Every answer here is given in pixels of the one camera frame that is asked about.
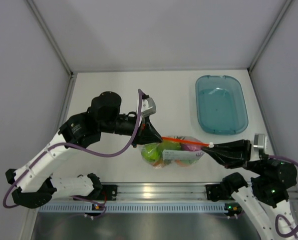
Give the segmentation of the purple toy onion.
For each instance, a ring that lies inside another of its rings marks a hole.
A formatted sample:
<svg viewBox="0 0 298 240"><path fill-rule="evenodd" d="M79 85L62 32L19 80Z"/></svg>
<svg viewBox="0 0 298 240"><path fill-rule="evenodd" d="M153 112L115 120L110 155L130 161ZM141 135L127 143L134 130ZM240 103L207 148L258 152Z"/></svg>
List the purple toy onion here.
<svg viewBox="0 0 298 240"><path fill-rule="evenodd" d="M181 149L189 152L197 152L202 149L203 145L197 140L184 140L181 142Z"/></svg>

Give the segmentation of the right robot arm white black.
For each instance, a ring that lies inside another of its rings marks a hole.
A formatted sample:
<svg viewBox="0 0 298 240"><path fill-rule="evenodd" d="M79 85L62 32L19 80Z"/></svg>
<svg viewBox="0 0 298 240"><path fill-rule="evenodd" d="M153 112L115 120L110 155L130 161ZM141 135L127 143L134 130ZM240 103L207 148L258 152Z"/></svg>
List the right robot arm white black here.
<svg viewBox="0 0 298 240"><path fill-rule="evenodd" d="M263 240L298 240L298 223L291 212L288 189L297 184L297 166L258 150L259 160L251 160L249 140L202 147L218 164L227 169L243 168L256 173L250 183L232 173L218 184L206 186L207 199L213 202L234 200L252 222Z"/></svg>

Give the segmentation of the green toy apple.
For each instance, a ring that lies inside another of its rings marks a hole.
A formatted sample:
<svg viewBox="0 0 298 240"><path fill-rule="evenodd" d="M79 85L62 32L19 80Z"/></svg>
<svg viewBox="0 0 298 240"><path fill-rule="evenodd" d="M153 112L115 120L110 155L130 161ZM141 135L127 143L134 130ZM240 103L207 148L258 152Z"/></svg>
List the green toy apple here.
<svg viewBox="0 0 298 240"><path fill-rule="evenodd" d="M161 156L157 144L145 145L141 150L141 155L149 163L157 162Z"/></svg>

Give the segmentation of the clear zip top bag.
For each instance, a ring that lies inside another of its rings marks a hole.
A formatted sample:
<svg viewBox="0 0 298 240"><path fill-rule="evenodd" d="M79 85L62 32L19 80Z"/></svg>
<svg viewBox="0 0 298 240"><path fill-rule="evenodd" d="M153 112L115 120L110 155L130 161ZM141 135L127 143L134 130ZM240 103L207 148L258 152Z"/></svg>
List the clear zip top bag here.
<svg viewBox="0 0 298 240"><path fill-rule="evenodd" d="M169 136L169 137L165 136L165 137L162 138L162 141L163 140L178 142L178 143L181 143L184 140L197 140L197 141L201 142L200 140L198 140L194 137L188 137L188 136ZM170 160L170 161L172 161L171 164L176 164L176 160L180 160L180 161L188 163L189 166L191 166L191 165L195 164L196 162L198 162L199 159L205 154L205 152L203 152L204 147L213 147L214 146L213 143L204 143L204 142L201 142L201 143L203 145L202 149L200 151L195 151L195 152L194 151L183 151L183 150L163 150L163 151L160 151L158 149L160 154L161 154L160 159ZM153 163L155 163L155 162L148 162L144 158L143 158L143 160L151 166L153 165Z"/></svg>

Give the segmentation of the orange toy pineapple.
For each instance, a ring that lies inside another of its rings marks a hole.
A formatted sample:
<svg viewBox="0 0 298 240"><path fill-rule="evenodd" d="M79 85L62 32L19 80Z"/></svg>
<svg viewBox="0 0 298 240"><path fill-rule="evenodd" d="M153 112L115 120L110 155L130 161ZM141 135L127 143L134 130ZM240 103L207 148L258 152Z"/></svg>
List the orange toy pineapple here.
<svg viewBox="0 0 298 240"><path fill-rule="evenodd" d="M158 160L157 162L153 163L153 167L154 168L163 168L163 167L166 167L167 165L170 165L172 163L171 160L163 160L163 159L160 159Z"/></svg>

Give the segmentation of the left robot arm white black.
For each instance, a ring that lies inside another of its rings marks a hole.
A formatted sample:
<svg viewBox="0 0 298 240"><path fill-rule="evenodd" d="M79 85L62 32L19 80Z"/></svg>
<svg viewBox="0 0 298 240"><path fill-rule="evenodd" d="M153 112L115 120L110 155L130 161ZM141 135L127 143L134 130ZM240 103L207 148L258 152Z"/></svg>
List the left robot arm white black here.
<svg viewBox="0 0 298 240"><path fill-rule="evenodd" d="M6 209L22 206L35 209L53 199L72 197L88 202L101 196L102 184L94 173L73 178L54 178L52 175L78 151L101 158L113 158L128 148L161 143L150 116L156 113L154 100L138 90L137 110L121 114L122 98L106 91L91 101L90 107L71 116L46 147L24 166L8 169L5 173L10 184L2 204ZM115 153L100 153L88 147L101 140L102 133L129 136L126 145Z"/></svg>

